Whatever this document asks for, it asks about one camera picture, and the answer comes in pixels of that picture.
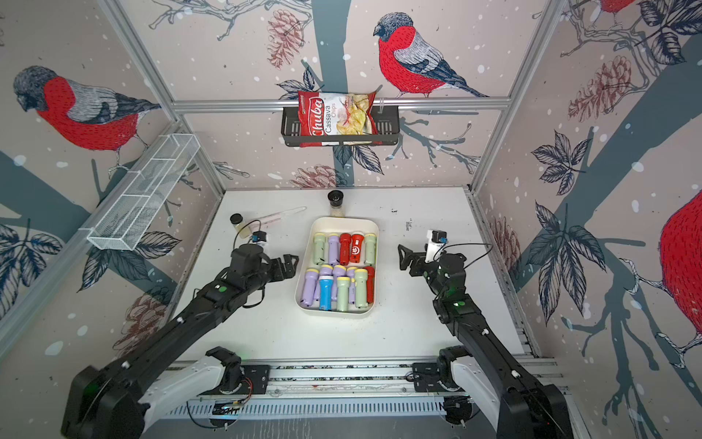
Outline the green flashlight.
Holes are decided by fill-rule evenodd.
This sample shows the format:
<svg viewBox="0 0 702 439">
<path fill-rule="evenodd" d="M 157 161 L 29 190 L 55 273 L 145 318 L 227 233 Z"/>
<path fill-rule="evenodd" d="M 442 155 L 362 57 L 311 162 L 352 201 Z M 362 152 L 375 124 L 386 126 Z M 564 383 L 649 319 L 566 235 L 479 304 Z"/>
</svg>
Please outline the green flashlight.
<svg viewBox="0 0 702 439">
<path fill-rule="evenodd" d="M 313 264 L 322 265 L 325 263 L 325 247 L 327 246 L 327 236 L 324 233 L 316 233 L 313 238 Z"/>
<path fill-rule="evenodd" d="M 347 312 L 349 309 L 349 292 L 351 280 L 347 276 L 338 277 L 336 280 L 336 309 L 338 312 Z"/>
<path fill-rule="evenodd" d="M 378 237 L 374 233 L 369 233 L 365 235 L 365 260 L 364 263 L 367 266 L 374 266 L 377 261 L 377 245 Z"/>
<path fill-rule="evenodd" d="M 359 268 L 355 271 L 355 305 L 359 309 L 365 309 L 369 306 L 367 301 L 367 280 L 369 272 L 367 269 Z"/>
</svg>

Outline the red flashlight back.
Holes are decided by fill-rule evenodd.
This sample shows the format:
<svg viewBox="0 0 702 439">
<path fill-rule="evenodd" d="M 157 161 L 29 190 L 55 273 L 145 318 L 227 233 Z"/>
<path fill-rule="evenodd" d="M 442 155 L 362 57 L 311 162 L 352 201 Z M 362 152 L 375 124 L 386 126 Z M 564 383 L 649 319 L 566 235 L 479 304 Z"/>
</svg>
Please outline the red flashlight back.
<svg viewBox="0 0 702 439">
<path fill-rule="evenodd" d="M 376 270 L 372 266 L 367 266 L 367 303 L 372 305 L 375 302 L 375 277 Z"/>
</svg>

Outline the short red flashlight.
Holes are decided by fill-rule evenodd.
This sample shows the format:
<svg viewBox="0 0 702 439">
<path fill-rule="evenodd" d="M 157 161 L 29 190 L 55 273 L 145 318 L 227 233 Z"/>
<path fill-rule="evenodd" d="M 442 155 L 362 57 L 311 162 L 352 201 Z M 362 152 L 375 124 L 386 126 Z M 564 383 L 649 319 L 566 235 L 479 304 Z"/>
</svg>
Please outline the short red flashlight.
<svg viewBox="0 0 702 439">
<path fill-rule="evenodd" d="M 356 232 L 351 236 L 351 247 L 349 256 L 349 261 L 351 263 L 361 263 L 364 239 L 365 236 L 363 233 Z"/>
</svg>

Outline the blue flashlight back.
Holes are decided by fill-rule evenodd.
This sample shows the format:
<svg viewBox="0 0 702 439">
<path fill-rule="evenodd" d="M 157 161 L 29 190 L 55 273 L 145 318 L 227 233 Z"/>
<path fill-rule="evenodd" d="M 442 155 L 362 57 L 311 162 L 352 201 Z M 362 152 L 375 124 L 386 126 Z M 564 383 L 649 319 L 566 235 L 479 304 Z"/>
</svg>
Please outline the blue flashlight back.
<svg viewBox="0 0 702 439">
<path fill-rule="evenodd" d="M 321 311 L 332 310 L 332 289 L 334 285 L 334 277 L 332 275 L 322 275 L 319 278 L 319 309 Z"/>
</svg>

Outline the long red flashlight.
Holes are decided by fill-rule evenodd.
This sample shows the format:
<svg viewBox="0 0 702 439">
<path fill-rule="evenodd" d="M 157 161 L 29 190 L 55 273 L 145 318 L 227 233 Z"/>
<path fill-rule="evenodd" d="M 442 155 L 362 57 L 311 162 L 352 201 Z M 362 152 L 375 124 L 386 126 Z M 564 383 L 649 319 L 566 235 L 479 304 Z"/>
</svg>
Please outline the long red flashlight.
<svg viewBox="0 0 702 439">
<path fill-rule="evenodd" d="M 350 262 L 350 249 L 352 237 L 349 233 L 342 233 L 339 237 L 339 263 L 347 266 Z"/>
</svg>

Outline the cream plastic storage tray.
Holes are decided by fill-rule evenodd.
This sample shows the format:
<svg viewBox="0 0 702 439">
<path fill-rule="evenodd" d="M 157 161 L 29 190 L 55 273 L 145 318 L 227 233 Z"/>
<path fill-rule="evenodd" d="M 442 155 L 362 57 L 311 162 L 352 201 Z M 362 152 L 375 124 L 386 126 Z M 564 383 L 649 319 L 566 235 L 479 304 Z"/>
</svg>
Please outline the cream plastic storage tray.
<svg viewBox="0 0 702 439">
<path fill-rule="evenodd" d="M 298 281 L 298 286 L 297 290 L 295 293 L 295 303 L 296 305 L 306 314 L 309 314 L 311 316 L 333 316 L 334 318 L 362 318 L 362 316 L 367 315 L 374 307 L 375 302 L 372 305 L 369 305 L 365 309 L 359 309 L 356 307 L 356 305 L 352 305 L 349 303 L 349 309 L 347 312 L 338 312 L 336 309 L 336 280 L 337 278 L 334 278 L 334 285 L 332 289 L 332 310 L 331 311 L 321 311 L 319 309 L 319 295 L 320 295 L 320 287 L 319 287 L 319 278 L 317 281 L 317 286 L 316 286 L 316 291 L 314 292 L 314 303 L 311 307 L 303 307 L 302 304 L 300 303 L 301 300 L 301 295 L 303 292 L 303 278 L 305 277 L 305 272 L 309 268 L 314 268 L 318 269 L 320 271 L 320 267 L 322 265 L 315 265 L 313 264 L 313 238 L 316 233 L 324 233 L 327 237 L 330 233 L 336 233 L 339 236 L 342 233 L 349 233 L 351 236 L 358 232 L 358 233 L 363 233 L 364 236 L 369 233 L 374 233 L 378 237 L 378 245 L 377 245 L 377 261 L 376 264 L 372 267 L 375 268 L 376 270 L 376 277 L 375 277 L 375 302 L 376 299 L 378 298 L 378 287 L 377 287 L 377 281 L 378 281 L 378 262 L 380 261 L 380 258 L 378 257 L 378 250 L 380 249 L 380 229 L 378 228 L 378 225 L 374 223 L 374 221 L 370 221 L 369 219 L 354 219 L 354 218 L 335 218 L 335 217 L 323 217 L 320 219 L 317 219 L 311 228 L 311 232 L 309 235 L 309 239 L 307 242 L 307 247 L 306 247 L 306 252 L 305 252 L 305 258 L 303 258 L 303 268 L 302 268 L 302 274 L 300 277 L 300 280 Z M 362 256 L 361 256 L 361 263 L 351 263 L 345 268 L 348 267 L 356 267 L 356 269 L 359 268 L 364 268 L 366 269 L 367 265 L 364 263 L 365 260 L 365 244 L 363 242 L 363 250 L 362 250 Z"/>
</svg>

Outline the green flashlight front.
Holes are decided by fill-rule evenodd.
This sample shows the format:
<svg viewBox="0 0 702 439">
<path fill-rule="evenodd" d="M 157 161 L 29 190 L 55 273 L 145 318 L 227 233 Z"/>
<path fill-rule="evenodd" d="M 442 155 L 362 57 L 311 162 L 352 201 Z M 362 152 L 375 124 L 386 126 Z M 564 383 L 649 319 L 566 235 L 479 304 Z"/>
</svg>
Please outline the green flashlight front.
<svg viewBox="0 0 702 439">
<path fill-rule="evenodd" d="M 355 271 L 355 305 L 359 309 L 365 309 L 369 306 L 367 301 L 367 280 L 369 272 L 367 269 L 359 268 Z"/>
</svg>

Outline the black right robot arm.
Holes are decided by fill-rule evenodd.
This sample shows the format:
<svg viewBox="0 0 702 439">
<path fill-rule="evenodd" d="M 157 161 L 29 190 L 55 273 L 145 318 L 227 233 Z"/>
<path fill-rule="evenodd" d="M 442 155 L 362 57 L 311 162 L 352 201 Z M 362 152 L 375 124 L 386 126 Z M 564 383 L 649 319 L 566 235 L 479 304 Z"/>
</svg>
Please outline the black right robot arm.
<svg viewBox="0 0 702 439">
<path fill-rule="evenodd" d="M 565 396 L 528 372 L 489 327 L 466 289 L 469 263 L 444 249 L 437 255 L 398 247 L 400 270 L 422 277 L 440 322 L 461 343 L 437 358 L 440 382 L 466 391 L 498 438 L 572 438 Z"/>
</svg>

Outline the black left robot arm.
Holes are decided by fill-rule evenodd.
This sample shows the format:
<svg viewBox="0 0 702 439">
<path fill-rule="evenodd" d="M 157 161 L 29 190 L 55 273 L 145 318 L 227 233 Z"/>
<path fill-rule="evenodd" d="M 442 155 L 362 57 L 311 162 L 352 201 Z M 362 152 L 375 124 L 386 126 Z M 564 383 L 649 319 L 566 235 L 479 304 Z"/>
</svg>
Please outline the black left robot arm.
<svg viewBox="0 0 702 439">
<path fill-rule="evenodd" d="M 253 385 L 233 351 L 215 347 L 191 366 L 166 370 L 192 345 L 246 307 L 268 283 L 295 276 L 299 258 L 270 258 L 263 247 L 234 249 L 230 265 L 134 351 L 102 369 L 89 366 L 72 381 L 60 428 L 66 438 L 138 438 L 153 424 L 206 391 L 226 395 Z"/>
</svg>

